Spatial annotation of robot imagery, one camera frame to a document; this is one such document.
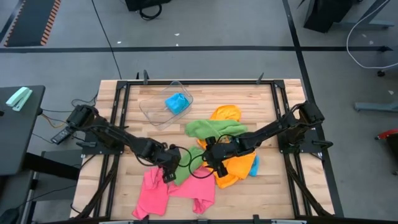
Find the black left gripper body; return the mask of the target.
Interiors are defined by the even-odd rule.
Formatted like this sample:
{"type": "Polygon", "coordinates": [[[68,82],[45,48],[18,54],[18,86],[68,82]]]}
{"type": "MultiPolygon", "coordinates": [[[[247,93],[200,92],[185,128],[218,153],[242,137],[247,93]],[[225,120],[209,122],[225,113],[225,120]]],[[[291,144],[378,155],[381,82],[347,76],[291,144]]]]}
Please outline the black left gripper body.
{"type": "Polygon", "coordinates": [[[163,168],[164,174],[173,174],[181,159],[180,150],[177,147],[160,152],[158,166],[163,168]]]}

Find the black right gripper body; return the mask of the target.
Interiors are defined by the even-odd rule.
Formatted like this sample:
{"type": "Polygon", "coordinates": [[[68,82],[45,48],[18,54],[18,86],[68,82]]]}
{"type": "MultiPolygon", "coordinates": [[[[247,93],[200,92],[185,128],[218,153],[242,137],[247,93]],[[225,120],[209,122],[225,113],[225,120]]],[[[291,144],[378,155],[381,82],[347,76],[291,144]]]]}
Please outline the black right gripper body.
{"type": "Polygon", "coordinates": [[[203,158],[207,167],[217,168],[222,161],[236,157],[238,151],[239,143],[236,141],[208,142],[203,158]]]}

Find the green microfiber towel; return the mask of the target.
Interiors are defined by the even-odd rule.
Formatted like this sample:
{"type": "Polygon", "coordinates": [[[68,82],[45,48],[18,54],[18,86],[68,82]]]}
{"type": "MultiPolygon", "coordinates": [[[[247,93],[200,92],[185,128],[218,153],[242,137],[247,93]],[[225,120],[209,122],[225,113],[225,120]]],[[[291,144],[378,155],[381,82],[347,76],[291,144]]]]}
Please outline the green microfiber towel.
{"type": "Polygon", "coordinates": [[[175,171],[175,185],[181,185],[187,178],[191,176],[189,170],[194,172],[203,164],[203,159],[201,158],[202,154],[203,149],[200,149],[196,146],[192,146],[188,149],[188,152],[185,151],[183,153],[179,162],[179,166],[175,171]]]}
{"type": "Polygon", "coordinates": [[[185,134],[187,136],[198,138],[200,140],[204,140],[212,136],[218,139],[224,134],[236,136],[247,131],[248,128],[245,125],[232,119],[199,119],[192,121],[185,126],[185,134]]]}

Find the orange microfiber towel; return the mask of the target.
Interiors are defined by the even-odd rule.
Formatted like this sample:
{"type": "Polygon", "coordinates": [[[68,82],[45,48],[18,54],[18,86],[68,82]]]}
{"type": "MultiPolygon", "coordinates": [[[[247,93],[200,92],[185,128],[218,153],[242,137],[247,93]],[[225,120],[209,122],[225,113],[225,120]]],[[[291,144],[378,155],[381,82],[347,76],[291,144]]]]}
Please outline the orange microfiber towel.
{"type": "Polygon", "coordinates": [[[220,189],[225,189],[235,184],[239,180],[244,180],[249,175],[249,171],[255,156],[256,153],[252,152],[250,154],[246,154],[245,156],[232,157],[224,160],[223,165],[226,167],[228,175],[219,178],[217,173],[214,172],[213,175],[215,177],[217,186],[220,189]]]}
{"type": "Polygon", "coordinates": [[[231,119],[239,121],[241,119],[241,110],[236,105],[219,106],[210,116],[212,120],[231,119]]]}

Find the pink microfiber towel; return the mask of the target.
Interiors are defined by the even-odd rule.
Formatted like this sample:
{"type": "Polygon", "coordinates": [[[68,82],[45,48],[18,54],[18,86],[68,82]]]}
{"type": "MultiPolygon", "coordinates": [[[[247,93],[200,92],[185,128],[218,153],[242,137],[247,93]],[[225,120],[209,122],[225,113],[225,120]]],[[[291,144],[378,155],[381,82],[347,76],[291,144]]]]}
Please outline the pink microfiber towel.
{"type": "Polygon", "coordinates": [[[200,166],[181,185],[169,184],[168,195],[172,197],[190,198],[193,200],[193,212],[203,214],[215,202],[215,177],[211,172],[200,166]]]}
{"type": "Polygon", "coordinates": [[[141,192],[132,212],[132,215],[138,220],[143,220],[150,214],[159,216],[165,214],[169,196],[168,185],[164,183],[162,174],[162,169],[158,167],[144,172],[141,192]]]}

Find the clear plastic bin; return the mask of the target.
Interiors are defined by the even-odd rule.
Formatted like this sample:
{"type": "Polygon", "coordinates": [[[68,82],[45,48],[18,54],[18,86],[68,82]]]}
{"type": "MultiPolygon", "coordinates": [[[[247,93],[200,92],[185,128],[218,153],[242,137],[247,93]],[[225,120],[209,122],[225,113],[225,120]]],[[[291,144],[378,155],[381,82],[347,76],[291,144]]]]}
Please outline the clear plastic bin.
{"type": "Polygon", "coordinates": [[[192,103],[193,96],[191,93],[179,81],[172,81],[169,86],[160,90],[159,93],[140,102],[139,108],[150,124],[158,130],[163,130],[185,116],[191,110],[192,103]],[[175,93],[183,93],[190,102],[189,106],[177,115],[172,114],[165,105],[165,100],[175,93]]]}

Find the blue microfiber towel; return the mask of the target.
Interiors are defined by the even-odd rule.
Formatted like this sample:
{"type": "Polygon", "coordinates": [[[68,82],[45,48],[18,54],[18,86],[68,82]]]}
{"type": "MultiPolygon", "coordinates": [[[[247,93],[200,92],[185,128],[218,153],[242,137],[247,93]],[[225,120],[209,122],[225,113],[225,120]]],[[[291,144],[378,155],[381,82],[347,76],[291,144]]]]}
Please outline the blue microfiber towel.
{"type": "Polygon", "coordinates": [[[165,100],[166,107],[172,114],[180,114],[189,106],[190,102],[183,93],[175,93],[165,100]]]}
{"type": "Polygon", "coordinates": [[[259,156],[255,156],[252,166],[251,166],[251,169],[249,171],[249,175],[251,177],[257,176],[258,169],[259,169],[259,156]]]}

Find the black power adapter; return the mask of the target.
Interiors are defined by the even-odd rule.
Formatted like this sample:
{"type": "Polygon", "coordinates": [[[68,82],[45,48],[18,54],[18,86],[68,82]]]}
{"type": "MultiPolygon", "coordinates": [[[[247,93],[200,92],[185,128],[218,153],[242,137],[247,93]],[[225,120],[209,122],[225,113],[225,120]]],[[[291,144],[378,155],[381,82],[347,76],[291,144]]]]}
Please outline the black power adapter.
{"type": "Polygon", "coordinates": [[[63,128],[59,133],[50,139],[50,142],[59,145],[60,143],[64,142],[64,140],[72,136],[73,133],[74,130],[70,129],[69,127],[63,128]]]}

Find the black side table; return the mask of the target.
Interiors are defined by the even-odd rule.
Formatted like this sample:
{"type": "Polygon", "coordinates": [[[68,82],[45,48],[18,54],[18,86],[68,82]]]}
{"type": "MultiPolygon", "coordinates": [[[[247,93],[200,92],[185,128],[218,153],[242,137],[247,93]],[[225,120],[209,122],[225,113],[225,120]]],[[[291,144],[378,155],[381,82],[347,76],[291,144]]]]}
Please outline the black side table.
{"type": "Polygon", "coordinates": [[[22,164],[30,137],[39,115],[45,92],[43,85],[33,85],[32,94],[20,111],[14,111],[6,101],[19,89],[18,86],[0,88],[0,176],[14,175],[22,164]]]}

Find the black equipment box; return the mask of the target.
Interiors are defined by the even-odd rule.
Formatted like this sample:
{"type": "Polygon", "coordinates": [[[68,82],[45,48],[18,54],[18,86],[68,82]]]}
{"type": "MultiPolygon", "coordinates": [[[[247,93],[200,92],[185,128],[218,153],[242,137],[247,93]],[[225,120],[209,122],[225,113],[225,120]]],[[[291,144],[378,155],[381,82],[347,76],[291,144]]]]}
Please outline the black equipment box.
{"type": "Polygon", "coordinates": [[[167,4],[171,0],[124,0],[129,11],[138,11],[152,6],[167,4]]]}

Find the mint green stapler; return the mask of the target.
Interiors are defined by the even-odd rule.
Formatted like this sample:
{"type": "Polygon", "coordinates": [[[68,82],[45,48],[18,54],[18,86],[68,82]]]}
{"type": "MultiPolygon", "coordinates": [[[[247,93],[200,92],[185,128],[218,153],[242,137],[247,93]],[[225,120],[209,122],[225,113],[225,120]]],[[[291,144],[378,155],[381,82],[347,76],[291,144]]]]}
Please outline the mint green stapler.
{"type": "Polygon", "coordinates": [[[25,86],[20,87],[7,101],[6,105],[14,111],[20,111],[33,91],[25,86]]]}

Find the grey desk foot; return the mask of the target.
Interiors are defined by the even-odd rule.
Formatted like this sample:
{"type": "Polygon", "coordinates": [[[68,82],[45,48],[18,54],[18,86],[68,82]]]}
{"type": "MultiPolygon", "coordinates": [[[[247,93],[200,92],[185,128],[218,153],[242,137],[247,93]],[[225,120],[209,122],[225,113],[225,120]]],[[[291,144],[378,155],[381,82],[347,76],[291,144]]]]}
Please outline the grey desk foot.
{"type": "Polygon", "coordinates": [[[393,103],[355,103],[356,111],[382,111],[398,113],[398,102],[393,103]]]}

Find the red and black stool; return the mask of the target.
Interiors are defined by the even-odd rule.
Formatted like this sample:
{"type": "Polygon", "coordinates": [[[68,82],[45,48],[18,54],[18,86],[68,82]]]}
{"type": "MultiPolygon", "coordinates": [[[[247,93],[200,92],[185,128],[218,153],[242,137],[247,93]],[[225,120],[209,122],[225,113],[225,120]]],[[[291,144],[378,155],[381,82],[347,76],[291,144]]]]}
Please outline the red and black stool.
{"type": "Polygon", "coordinates": [[[375,136],[375,140],[385,140],[398,163],[398,128],[390,129],[375,136]]]}

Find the black cabinet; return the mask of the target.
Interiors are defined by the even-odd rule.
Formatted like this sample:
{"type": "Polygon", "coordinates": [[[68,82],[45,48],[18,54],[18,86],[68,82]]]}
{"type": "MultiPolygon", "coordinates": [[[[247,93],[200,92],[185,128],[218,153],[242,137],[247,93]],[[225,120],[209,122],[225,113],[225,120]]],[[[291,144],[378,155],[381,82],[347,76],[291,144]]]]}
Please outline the black cabinet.
{"type": "Polygon", "coordinates": [[[352,0],[309,0],[303,27],[326,33],[334,23],[339,23],[351,9],[352,0]]]}

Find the black mat with orange edge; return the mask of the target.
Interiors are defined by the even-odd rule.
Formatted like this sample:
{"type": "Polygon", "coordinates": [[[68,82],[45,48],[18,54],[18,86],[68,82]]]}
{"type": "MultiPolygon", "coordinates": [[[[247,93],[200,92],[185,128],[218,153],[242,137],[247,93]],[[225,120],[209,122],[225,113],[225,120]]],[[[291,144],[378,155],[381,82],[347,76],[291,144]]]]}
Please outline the black mat with orange edge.
{"type": "Polygon", "coordinates": [[[4,41],[5,47],[44,46],[62,0],[22,0],[4,41]]]}

